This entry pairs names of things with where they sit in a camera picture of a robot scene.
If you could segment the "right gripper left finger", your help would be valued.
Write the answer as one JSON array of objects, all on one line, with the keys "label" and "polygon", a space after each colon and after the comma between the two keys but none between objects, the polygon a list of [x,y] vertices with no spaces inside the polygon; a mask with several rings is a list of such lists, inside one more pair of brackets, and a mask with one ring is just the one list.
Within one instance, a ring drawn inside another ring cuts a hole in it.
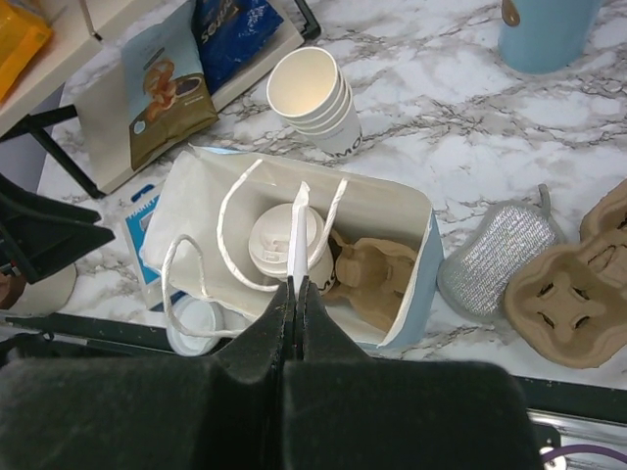
[{"label": "right gripper left finger", "polygon": [[219,352],[41,357],[1,370],[5,469],[276,469],[294,287]]}]

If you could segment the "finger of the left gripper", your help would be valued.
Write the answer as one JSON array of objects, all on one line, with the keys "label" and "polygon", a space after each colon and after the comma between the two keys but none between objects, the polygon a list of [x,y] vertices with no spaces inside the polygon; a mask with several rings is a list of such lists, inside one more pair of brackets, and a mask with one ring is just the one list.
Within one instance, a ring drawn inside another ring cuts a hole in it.
[{"label": "finger of the left gripper", "polygon": [[1,273],[46,279],[115,239],[98,212],[30,193],[1,178]]}]

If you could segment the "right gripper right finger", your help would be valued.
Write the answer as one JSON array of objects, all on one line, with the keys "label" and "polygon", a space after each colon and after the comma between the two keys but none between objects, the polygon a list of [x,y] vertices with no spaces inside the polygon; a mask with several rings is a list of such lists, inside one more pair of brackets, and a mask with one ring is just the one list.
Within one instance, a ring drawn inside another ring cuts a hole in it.
[{"label": "right gripper right finger", "polygon": [[538,469],[525,398],[501,367],[375,359],[304,281],[283,368],[287,469]]}]

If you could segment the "stack of white lids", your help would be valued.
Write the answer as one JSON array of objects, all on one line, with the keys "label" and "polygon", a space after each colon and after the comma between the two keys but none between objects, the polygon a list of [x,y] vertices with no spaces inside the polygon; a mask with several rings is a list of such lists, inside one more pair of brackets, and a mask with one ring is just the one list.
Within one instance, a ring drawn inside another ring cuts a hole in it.
[{"label": "stack of white lids", "polygon": [[[173,315],[188,329],[221,330],[224,326],[223,314],[215,303],[207,303],[190,296],[181,297],[172,306]],[[172,350],[181,356],[199,356],[208,353],[220,337],[194,337],[178,331],[167,320],[167,338]]]}]

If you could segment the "single brown cup carrier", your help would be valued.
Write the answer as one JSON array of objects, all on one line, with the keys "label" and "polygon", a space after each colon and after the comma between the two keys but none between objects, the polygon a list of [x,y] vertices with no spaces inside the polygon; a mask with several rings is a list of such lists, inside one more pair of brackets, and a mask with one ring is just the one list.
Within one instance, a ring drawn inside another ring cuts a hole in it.
[{"label": "single brown cup carrier", "polygon": [[376,238],[360,238],[350,244],[335,230],[329,247],[336,281],[323,296],[330,301],[348,301],[363,321],[388,331],[410,282],[417,251]]}]

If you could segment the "white straw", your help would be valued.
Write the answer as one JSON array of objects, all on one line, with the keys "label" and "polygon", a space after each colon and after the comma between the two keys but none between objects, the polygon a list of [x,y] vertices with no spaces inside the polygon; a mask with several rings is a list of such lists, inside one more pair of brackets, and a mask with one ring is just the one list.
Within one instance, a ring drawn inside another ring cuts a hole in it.
[{"label": "white straw", "polygon": [[287,258],[287,274],[296,291],[301,289],[308,276],[308,213],[310,187],[302,181],[291,207],[291,229]]}]

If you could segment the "single white lid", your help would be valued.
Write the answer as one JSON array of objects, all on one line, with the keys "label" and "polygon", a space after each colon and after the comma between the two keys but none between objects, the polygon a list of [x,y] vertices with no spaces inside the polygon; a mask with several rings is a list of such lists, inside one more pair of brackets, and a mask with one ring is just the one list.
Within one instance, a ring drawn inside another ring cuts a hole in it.
[{"label": "single white lid", "polygon": [[[287,258],[291,229],[291,204],[275,206],[264,212],[255,222],[249,237],[249,254],[257,269],[279,280],[287,277]],[[322,238],[324,219],[309,208],[308,256],[312,260],[314,249]]]}]

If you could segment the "light blue paper bag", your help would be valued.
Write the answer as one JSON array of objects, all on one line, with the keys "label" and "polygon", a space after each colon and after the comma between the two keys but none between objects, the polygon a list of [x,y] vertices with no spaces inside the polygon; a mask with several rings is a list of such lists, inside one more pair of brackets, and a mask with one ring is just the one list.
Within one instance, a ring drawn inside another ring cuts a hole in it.
[{"label": "light blue paper bag", "polygon": [[423,336],[443,248],[432,205],[420,191],[374,177],[260,153],[179,153],[152,214],[141,257],[166,286],[214,301],[250,321],[265,310],[276,280],[262,274],[248,250],[256,220],[292,204],[301,182],[310,206],[354,244],[390,240],[417,251],[410,282],[388,331],[363,321],[345,302],[327,303],[331,318],[360,346],[384,350]]}]

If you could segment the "stack of paper cups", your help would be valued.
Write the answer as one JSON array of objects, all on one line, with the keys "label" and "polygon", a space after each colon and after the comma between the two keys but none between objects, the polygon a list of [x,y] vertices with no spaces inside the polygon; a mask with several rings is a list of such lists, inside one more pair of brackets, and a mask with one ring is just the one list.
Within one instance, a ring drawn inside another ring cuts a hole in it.
[{"label": "stack of paper cups", "polygon": [[285,56],[266,86],[270,107],[297,132],[333,159],[355,154],[362,125],[351,85],[333,56],[304,47]]}]

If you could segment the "single paper cup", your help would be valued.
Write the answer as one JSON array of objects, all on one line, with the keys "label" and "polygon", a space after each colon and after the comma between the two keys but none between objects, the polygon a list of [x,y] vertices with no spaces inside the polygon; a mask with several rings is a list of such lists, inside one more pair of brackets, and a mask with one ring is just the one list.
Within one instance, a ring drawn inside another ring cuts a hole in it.
[{"label": "single paper cup", "polygon": [[310,267],[309,277],[322,295],[333,287],[336,276],[334,259],[329,248],[326,248],[317,263]]}]

